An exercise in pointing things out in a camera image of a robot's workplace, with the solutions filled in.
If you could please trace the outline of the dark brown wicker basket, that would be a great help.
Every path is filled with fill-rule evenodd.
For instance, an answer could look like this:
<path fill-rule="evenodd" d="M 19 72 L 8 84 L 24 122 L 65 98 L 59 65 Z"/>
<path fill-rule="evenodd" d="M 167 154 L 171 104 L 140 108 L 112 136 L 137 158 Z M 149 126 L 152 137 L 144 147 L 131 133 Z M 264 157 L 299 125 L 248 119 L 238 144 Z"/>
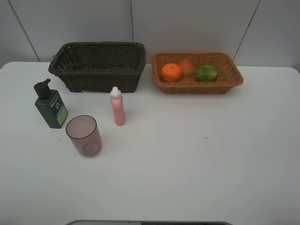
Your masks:
<path fill-rule="evenodd" d="M 146 64 L 143 44 L 131 42 L 71 42 L 54 55 L 48 71 L 70 92 L 136 91 Z"/>

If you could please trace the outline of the dark green pump bottle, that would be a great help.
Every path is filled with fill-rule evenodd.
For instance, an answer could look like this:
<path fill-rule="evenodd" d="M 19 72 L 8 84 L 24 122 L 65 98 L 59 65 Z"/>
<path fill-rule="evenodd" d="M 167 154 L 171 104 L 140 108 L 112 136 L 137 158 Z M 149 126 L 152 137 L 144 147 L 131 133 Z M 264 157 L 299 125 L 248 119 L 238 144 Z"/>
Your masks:
<path fill-rule="evenodd" d="M 68 116 L 68 111 L 59 92 L 49 88 L 50 81 L 46 79 L 34 85 L 38 96 L 35 106 L 50 128 L 60 129 Z"/>

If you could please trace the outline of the translucent pink plastic cup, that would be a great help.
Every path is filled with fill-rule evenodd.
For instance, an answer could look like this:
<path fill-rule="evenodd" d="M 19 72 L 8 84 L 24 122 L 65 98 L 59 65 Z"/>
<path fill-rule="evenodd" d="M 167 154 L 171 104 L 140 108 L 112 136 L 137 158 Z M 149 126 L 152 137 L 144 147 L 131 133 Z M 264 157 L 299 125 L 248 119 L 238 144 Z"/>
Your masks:
<path fill-rule="evenodd" d="M 74 117 L 66 126 L 66 134 L 84 157 L 97 155 L 102 148 L 102 139 L 96 120 L 89 115 Z"/>

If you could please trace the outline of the orange tangerine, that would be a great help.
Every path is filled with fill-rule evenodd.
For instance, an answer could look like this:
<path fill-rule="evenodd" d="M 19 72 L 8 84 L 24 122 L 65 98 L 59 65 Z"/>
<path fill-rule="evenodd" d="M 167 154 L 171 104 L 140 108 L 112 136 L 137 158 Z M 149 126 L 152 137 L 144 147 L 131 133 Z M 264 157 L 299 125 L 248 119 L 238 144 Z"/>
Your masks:
<path fill-rule="evenodd" d="M 161 77 L 164 82 L 176 83 L 182 78 L 182 70 L 179 65 L 175 63 L 168 63 L 162 67 Z"/>

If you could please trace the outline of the pink spray bottle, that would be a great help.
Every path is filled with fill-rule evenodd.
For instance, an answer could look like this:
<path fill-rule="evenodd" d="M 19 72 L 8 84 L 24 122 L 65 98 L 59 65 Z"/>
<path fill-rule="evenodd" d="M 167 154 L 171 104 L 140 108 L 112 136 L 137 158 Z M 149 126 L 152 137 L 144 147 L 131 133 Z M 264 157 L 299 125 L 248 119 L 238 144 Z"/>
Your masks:
<path fill-rule="evenodd" d="M 122 93 L 118 89 L 118 87 L 113 87 L 110 92 L 110 96 L 115 124 L 117 126 L 123 126 L 126 122 L 126 117 L 124 112 Z"/>

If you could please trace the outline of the light brown wicker basket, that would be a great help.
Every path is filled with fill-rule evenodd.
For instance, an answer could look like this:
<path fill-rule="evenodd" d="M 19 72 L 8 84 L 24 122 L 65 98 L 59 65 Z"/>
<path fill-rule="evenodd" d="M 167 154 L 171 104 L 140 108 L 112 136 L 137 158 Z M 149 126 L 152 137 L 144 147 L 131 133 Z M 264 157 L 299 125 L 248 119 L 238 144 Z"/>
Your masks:
<path fill-rule="evenodd" d="M 191 60 L 195 68 L 213 66 L 219 76 L 214 82 L 199 82 L 196 72 L 183 75 L 178 82 L 165 82 L 161 70 L 168 63 Z M 222 52 L 158 52 L 152 56 L 152 75 L 154 83 L 167 94 L 225 94 L 230 89 L 243 84 L 243 77 L 232 58 Z"/>

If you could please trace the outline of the green lime fruit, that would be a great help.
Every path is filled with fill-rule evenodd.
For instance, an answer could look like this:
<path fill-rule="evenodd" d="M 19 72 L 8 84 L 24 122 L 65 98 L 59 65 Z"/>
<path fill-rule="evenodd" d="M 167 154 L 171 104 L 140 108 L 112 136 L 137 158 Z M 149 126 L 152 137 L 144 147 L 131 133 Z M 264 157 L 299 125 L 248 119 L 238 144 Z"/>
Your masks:
<path fill-rule="evenodd" d="M 215 82 L 219 77 L 219 70 L 216 67 L 205 65 L 197 70 L 196 77 L 200 82 Z"/>

